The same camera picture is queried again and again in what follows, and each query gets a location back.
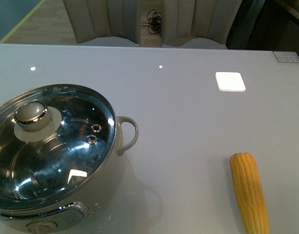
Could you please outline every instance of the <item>glass lid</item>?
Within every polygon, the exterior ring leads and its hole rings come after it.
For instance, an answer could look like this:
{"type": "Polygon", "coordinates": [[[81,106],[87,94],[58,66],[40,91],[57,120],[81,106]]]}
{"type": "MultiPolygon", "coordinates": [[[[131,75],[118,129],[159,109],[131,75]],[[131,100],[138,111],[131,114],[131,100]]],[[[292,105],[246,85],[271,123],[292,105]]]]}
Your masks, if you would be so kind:
{"type": "Polygon", "coordinates": [[[116,117],[96,91],[44,86],[0,106],[0,208],[29,209],[70,194],[112,151],[116,117]]]}

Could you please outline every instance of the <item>corn cob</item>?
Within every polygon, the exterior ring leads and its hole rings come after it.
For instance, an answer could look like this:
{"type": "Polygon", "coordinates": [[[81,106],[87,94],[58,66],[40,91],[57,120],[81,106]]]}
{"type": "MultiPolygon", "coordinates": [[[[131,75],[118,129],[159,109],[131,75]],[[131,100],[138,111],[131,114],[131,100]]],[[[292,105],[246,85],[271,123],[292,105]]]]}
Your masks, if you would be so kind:
{"type": "Polygon", "coordinates": [[[230,158],[239,214],[248,234],[268,234],[269,224],[256,162],[250,153],[230,158]]]}

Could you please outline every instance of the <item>black cable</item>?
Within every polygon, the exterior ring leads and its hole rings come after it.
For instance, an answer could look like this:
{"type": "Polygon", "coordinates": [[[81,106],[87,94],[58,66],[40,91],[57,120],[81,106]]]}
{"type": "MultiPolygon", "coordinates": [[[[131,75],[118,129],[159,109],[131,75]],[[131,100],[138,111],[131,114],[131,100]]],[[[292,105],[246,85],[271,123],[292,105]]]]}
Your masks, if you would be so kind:
{"type": "Polygon", "coordinates": [[[159,35],[161,37],[161,13],[156,12],[155,9],[152,9],[147,14],[147,21],[140,23],[141,26],[145,26],[148,29],[148,32],[153,35],[159,35]]]}

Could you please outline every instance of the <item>chair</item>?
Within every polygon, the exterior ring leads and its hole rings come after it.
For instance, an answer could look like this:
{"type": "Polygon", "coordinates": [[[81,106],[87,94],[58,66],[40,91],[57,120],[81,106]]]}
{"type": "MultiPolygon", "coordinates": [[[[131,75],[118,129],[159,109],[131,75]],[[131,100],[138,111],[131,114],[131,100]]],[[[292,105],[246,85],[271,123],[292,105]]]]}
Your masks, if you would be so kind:
{"type": "Polygon", "coordinates": [[[140,0],[63,0],[79,45],[140,46],[140,0]]]}
{"type": "Polygon", "coordinates": [[[162,46],[227,49],[241,0],[162,0],[162,46]]]}

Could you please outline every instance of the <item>cooking pot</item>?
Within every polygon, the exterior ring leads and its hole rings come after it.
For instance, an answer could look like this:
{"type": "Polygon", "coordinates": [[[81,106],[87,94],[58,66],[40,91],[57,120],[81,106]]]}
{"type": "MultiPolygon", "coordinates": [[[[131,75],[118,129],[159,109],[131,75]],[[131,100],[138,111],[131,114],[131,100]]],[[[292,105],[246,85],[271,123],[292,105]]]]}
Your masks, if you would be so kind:
{"type": "Polygon", "coordinates": [[[138,135],[133,119],[117,117],[101,94],[79,85],[44,86],[2,104],[0,219],[45,234],[102,212],[120,185],[121,155],[138,135]],[[123,122],[135,128],[125,145],[123,122]]]}

